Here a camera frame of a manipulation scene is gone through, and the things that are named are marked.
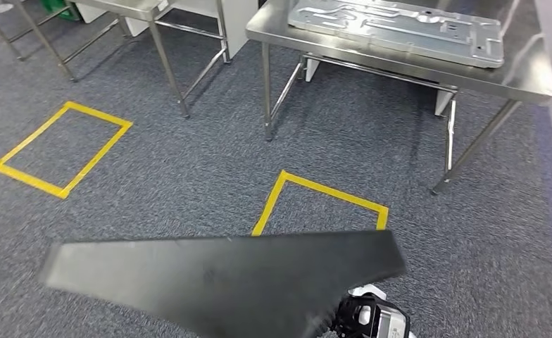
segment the gray carpet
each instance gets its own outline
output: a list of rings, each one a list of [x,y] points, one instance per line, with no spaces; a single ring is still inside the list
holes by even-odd
[[[96,25],[54,21],[45,31],[66,54]],[[161,31],[183,83],[219,49],[212,39]],[[545,108],[520,108],[464,175],[432,196],[444,121],[431,113],[430,89],[322,65],[312,83],[294,85],[267,143],[257,43],[211,71],[188,100],[190,120],[179,115],[150,36],[114,52],[120,43],[111,32],[77,58],[71,66],[81,80],[72,84],[33,40],[18,45],[35,51],[24,63],[0,40],[0,158],[65,101],[134,123],[66,200],[0,174],[0,337],[195,337],[138,311],[44,289],[37,271],[46,248],[249,234],[286,170],[390,208],[388,228],[409,271],[380,287],[412,315],[418,337],[552,338],[552,228],[533,119]],[[272,50],[274,95],[296,58]],[[456,151],[500,104],[475,92],[458,96]],[[115,130],[76,112],[57,123],[9,164],[63,184]],[[372,229],[375,219],[287,183],[265,233]]]

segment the yellow tape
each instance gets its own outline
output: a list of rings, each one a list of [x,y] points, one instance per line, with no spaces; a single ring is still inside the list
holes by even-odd
[[[120,129],[110,138],[106,144],[98,151],[98,153],[91,159],[89,162],[81,169],[81,171],[66,185],[66,187],[58,187],[54,184],[48,183],[46,181],[43,181],[37,177],[31,176],[30,174],[24,173],[20,170],[17,170],[15,168],[9,167],[5,165],[4,163],[8,160],[10,160],[13,156],[15,156],[21,149],[25,148],[31,141],[33,141],[36,137],[40,136],[41,133],[43,133],[52,123],[57,121],[64,113],[66,113],[69,109],[74,109],[76,111],[79,111],[81,113],[85,113],[91,116],[94,116],[96,118],[100,118],[102,120],[108,121],[110,123],[114,123],[116,125],[120,126]],[[9,151],[8,154],[5,156],[2,156],[0,159],[0,173],[3,173],[9,177],[12,177],[16,180],[19,180],[21,182],[24,182],[25,184],[31,185],[32,187],[38,188],[40,190],[43,190],[49,194],[53,194],[54,196],[60,197],[62,199],[65,199],[72,188],[77,185],[81,180],[83,180],[83,177],[100,161],[100,158],[104,156],[108,150],[120,139],[127,130],[133,125],[133,122],[123,120],[122,118],[117,118],[115,116],[109,115],[107,113],[97,111],[92,108],[88,108],[86,106],[82,106],[80,104],[77,104],[75,102],[67,102],[64,104],[64,106],[54,113],[52,117],[50,117],[41,127],[37,128],[35,132],[33,132],[30,136],[27,137],[27,139],[23,140],[19,145],[17,145],[13,150]]]
[[[341,192],[340,190],[336,190],[331,187],[326,187],[323,184],[319,184],[317,182],[307,180],[306,178],[302,178],[282,170],[280,172],[280,175],[278,175],[278,178],[276,179],[276,183],[274,184],[274,187],[270,192],[270,196],[268,197],[268,200],[265,203],[265,207],[263,209],[263,212],[261,213],[261,216],[258,222],[256,223],[255,227],[253,227],[253,230],[251,231],[251,236],[260,236],[261,233],[263,232],[265,224],[268,222],[268,218],[272,213],[272,209],[274,208],[274,205],[276,204],[276,200],[278,199],[278,196],[280,195],[280,192],[282,191],[282,188],[286,181],[297,183],[303,187],[313,189],[317,192],[322,192],[324,194],[328,194],[330,196],[336,197],[343,201],[347,201],[347,202],[362,206],[364,208],[373,210],[377,213],[377,221],[375,225],[376,230],[383,230],[386,228],[386,222],[388,221],[388,208],[386,206],[368,201],[367,199],[362,199],[360,197],[353,196],[351,194],[347,194],[346,192]]]
[[[257,222],[256,226],[253,228],[253,231],[251,231],[251,236],[259,236],[263,232],[263,228],[265,227],[265,224],[268,222],[268,218],[270,217],[270,214],[272,213],[272,209],[276,204],[278,195],[280,195],[280,192],[282,191],[282,188],[286,181],[287,181],[287,172],[283,170],[282,172],[280,172],[280,175],[276,179],[276,183],[274,184],[274,187],[270,192],[270,196],[268,196],[268,200],[265,202],[265,207],[263,208],[263,212],[261,213],[259,221]]]

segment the metal tray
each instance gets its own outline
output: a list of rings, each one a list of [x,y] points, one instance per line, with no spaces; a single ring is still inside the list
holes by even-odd
[[[299,0],[289,24],[476,67],[504,62],[499,21],[435,8],[381,0]]]

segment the table top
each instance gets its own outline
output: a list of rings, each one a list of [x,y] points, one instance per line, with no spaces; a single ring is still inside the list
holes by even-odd
[[[247,37],[518,101],[543,103],[552,98],[552,65],[534,0],[402,0],[416,6],[500,20],[505,30],[505,60],[496,69],[461,65],[300,30],[287,22],[294,2],[268,0],[247,24]]]
[[[168,0],[70,0],[70,2],[145,21],[155,19],[169,5]]]

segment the stainless steel table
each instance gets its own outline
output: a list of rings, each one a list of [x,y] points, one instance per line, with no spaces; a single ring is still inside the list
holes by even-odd
[[[215,0],[216,9],[218,12],[218,29],[220,33],[216,34],[213,32],[207,32],[205,30],[200,30],[194,27],[189,27],[186,25],[179,25],[176,23],[167,23],[165,21],[160,21],[159,18],[166,14],[168,11],[171,11],[172,4],[177,0],[66,0],[67,2],[73,2],[76,4],[84,4],[91,7],[99,8],[110,13],[116,14],[119,19],[122,17],[133,18],[138,20],[143,20],[147,22],[153,41],[156,44],[156,49],[158,49],[158,54],[160,54],[160,59],[164,66],[166,72],[166,77],[168,78],[168,83],[172,92],[177,97],[177,103],[181,107],[181,114],[185,117],[189,117],[189,109],[187,108],[184,100],[189,96],[193,89],[199,84],[203,77],[208,73],[208,71],[214,66],[220,57],[223,58],[224,63],[230,63],[230,54],[228,51],[228,43],[226,38],[226,29],[224,27],[224,13],[222,8],[222,0]],[[120,20],[115,20],[116,23],[123,23]],[[197,76],[193,84],[189,86],[185,93],[181,93],[178,89],[177,81],[175,79],[175,74],[173,68],[170,65],[168,56],[166,55],[166,50],[162,44],[162,38],[158,26],[162,25],[165,27],[170,27],[176,30],[182,30],[185,32],[190,32],[198,35],[203,35],[205,37],[212,37],[214,39],[220,40],[221,49],[219,50],[214,57],[208,62],[206,67],[201,71]],[[105,31],[110,28],[105,28],[99,34],[100,36],[105,34]]]
[[[65,11],[70,11],[73,14],[73,16],[75,16],[76,18],[79,18],[79,14],[75,11],[75,9],[71,5],[65,4],[65,6],[54,11],[53,13],[50,13],[39,20],[34,20],[34,18],[32,18],[32,16],[29,14],[27,9],[25,9],[25,6],[23,5],[23,0],[9,0],[9,1],[11,4],[13,4],[14,7],[19,9],[19,11],[21,12],[21,16],[25,19],[25,21],[29,25],[28,28],[24,29],[22,32],[19,32],[18,34],[12,37],[8,37],[0,28],[0,37],[8,45],[11,51],[13,51],[13,53],[17,56],[17,59],[19,61],[24,61],[29,56],[22,55],[19,52],[19,50],[15,48],[13,43],[19,39],[22,39],[27,34],[33,32],[34,34],[36,34],[38,39],[42,42],[44,47],[46,47],[46,49],[50,52],[50,54],[52,54],[52,56],[54,56],[54,58],[58,61],[58,67],[61,68],[61,70],[71,79],[71,81],[76,81],[75,76],[66,65],[66,62],[68,61],[66,59],[61,58],[61,56],[54,49],[54,47],[52,47],[52,44],[50,43],[50,41],[44,36],[44,34],[39,28],[43,24],[58,17],[60,14],[64,13]]]
[[[303,74],[308,59],[324,61],[378,75],[418,83],[448,92],[445,173],[433,192],[440,192],[467,160],[507,121],[522,101],[540,104],[552,98],[552,66],[541,32],[534,0],[478,0],[468,9],[460,0],[403,0],[407,4],[500,20],[503,24],[505,63],[497,69],[476,68],[392,49],[353,42],[332,35],[300,30],[287,24],[294,0],[268,0],[247,25],[249,39],[262,42],[265,81],[265,132],[272,139],[272,121],[295,78]],[[302,53],[293,75],[274,107],[270,104],[271,44]],[[458,88],[502,96],[507,102],[469,145],[452,161],[454,109]]]

